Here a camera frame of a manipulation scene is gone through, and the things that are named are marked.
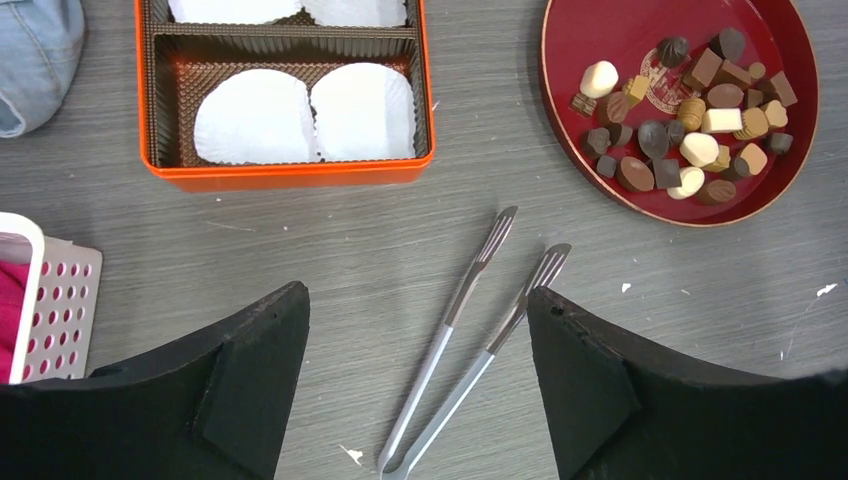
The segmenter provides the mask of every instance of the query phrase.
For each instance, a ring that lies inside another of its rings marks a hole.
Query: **white chocolate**
[[[675,200],[684,200],[698,193],[706,181],[704,171],[698,167],[686,167],[680,170],[679,187],[669,188],[668,196]]]
[[[711,108],[701,122],[703,133],[733,133],[742,128],[742,110],[738,108]]]
[[[716,139],[706,133],[687,134],[680,144],[680,153],[693,167],[706,167],[718,159],[720,152]]]
[[[609,95],[618,83],[618,70],[610,62],[598,62],[586,69],[580,82],[580,93],[589,98]]]

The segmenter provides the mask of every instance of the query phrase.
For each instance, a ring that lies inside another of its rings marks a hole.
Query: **gold logo on plate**
[[[700,92],[692,90],[683,83],[685,71],[685,68],[664,67],[660,63],[656,48],[645,55],[639,74],[648,77],[650,87],[645,96],[659,111],[674,115],[683,100],[701,96]]]

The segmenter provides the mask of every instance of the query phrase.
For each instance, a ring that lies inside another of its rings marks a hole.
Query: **white paper liner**
[[[404,0],[302,0],[318,25],[400,27],[406,24]]]
[[[317,161],[306,84],[266,69],[228,78],[200,104],[194,145],[200,158],[214,163]]]
[[[273,23],[297,14],[301,0],[168,0],[178,23]]]
[[[415,158],[412,86],[374,63],[338,68],[312,87],[318,152],[328,161]]]

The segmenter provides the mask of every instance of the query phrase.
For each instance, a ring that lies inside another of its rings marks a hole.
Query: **wooden surface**
[[[38,132],[0,143],[0,209],[103,251],[89,369],[303,281],[312,330],[280,479],[376,478],[375,458],[437,321],[495,212],[512,204],[521,207],[516,227],[460,320],[410,434],[555,241],[575,247],[557,291],[667,346],[786,377],[848,363],[841,0],[798,2],[824,92],[807,167],[766,212],[710,230],[630,213],[564,157],[538,90],[541,0],[428,3],[439,151],[417,183],[217,195],[183,194],[142,166],[132,2],[83,3],[88,43],[65,107]],[[632,284],[626,293],[623,283]],[[340,445],[362,451],[362,467]],[[554,477],[521,326],[412,478]]]

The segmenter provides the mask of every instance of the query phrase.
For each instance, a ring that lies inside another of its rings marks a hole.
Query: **red fabric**
[[[29,265],[0,262],[0,383],[9,383]]]

